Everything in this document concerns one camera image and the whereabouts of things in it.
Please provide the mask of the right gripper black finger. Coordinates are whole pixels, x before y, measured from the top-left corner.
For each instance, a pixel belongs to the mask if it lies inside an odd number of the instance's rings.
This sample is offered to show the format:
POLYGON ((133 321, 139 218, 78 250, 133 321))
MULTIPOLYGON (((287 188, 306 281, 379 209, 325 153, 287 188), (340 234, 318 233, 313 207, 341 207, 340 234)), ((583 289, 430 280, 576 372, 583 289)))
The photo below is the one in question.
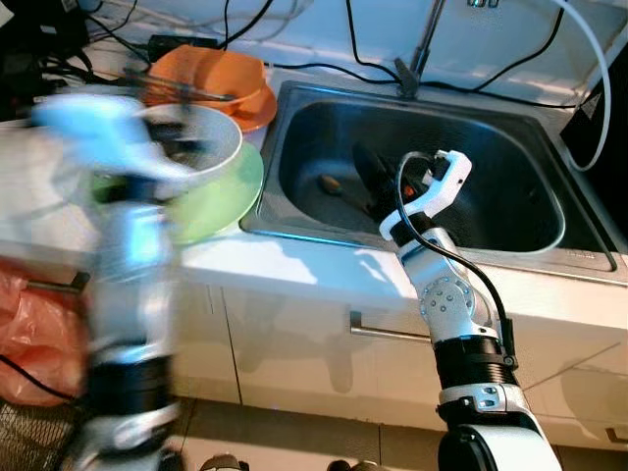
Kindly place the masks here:
POLYGON ((394 185, 372 185, 364 198, 365 214, 373 223, 382 223, 396 211, 396 188, 394 185))
POLYGON ((395 190, 394 170, 383 162, 380 153, 368 145, 354 145, 351 161, 359 179, 369 192, 391 192, 395 190))

